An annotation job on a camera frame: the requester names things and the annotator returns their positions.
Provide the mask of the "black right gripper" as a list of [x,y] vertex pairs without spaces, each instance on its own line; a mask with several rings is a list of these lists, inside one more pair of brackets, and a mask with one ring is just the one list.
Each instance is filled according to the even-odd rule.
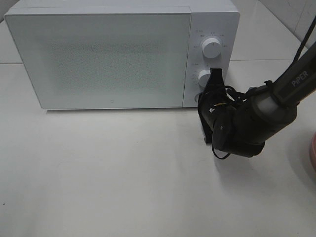
[[234,107],[229,105],[223,79],[222,68],[210,68],[208,85],[198,98],[198,115],[204,133],[204,141],[207,145],[212,144],[213,130],[217,118],[224,113],[232,113]]

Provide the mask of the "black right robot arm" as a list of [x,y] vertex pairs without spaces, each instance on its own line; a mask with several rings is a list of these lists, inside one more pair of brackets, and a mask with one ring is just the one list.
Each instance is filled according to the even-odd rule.
[[198,98],[204,141],[212,151],[251,158],[265,142],[294,122],[298,104],[316,89],[316,46],[274,82],[267,80],[246,93],[225,85],[222,69],[212,68]]

